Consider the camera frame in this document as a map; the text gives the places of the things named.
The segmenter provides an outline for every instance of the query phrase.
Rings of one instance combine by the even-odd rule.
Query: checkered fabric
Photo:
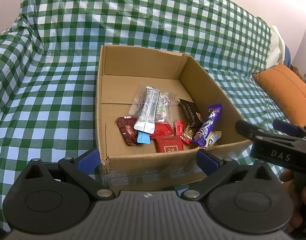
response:
[[[106,43],[188,53],[246,120],[269,130],[274,118],[285,120],[251,76],[264,69],[270,30],[229,0],[23,0],[0,35],[3,229],[2,202],[30,159],[57,162],[95,147],[96,71]],[[253,162],[247,152],[238,159]]]

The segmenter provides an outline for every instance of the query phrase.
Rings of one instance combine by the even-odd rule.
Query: white pillow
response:
[[[278,64],[283,64],[285,59],[285,42],[279,34],[277,26],[272,25],[269,28],[271,32],[271,39],[268,57],[266,60],[266,69]]]

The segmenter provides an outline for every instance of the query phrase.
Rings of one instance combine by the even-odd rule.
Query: red square packet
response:
[[[157,152],[177,152],[184,150],[183,141],[179,136],[171,137],[157,137],[155,138],[157,145]]]

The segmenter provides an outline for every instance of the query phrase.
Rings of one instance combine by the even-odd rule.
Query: gray gripper base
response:
[[[200,203],[183,200],[175,191],[122,191],[113,200],[97,202],[90,214],[71,229],[50,235],[30,235],[14,230],[5,239],[290,240],[291,238],[281,230],[261,236],[232,232],[214,222]]]

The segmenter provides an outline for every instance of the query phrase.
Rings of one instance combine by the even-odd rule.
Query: open cardboard box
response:
[[[155,190],[194,182],[205,177],[196,165],[197,145],[184,144],[184,151],[157,153],[151,144],[129,146],[115,120],[128,115],[139,85],[148,85],[196,104],[202,117],[208,106],[221,103],[222,111],[213,130],[222,131],[212,154],[234,157],[251,142],[235,131],[242,117],[214,80],[189,55],[133,46],[101,48],[96,89],[96,139],[100,150],[102,182],[114,191]],[[181,105],[179,118],[187,122]]]

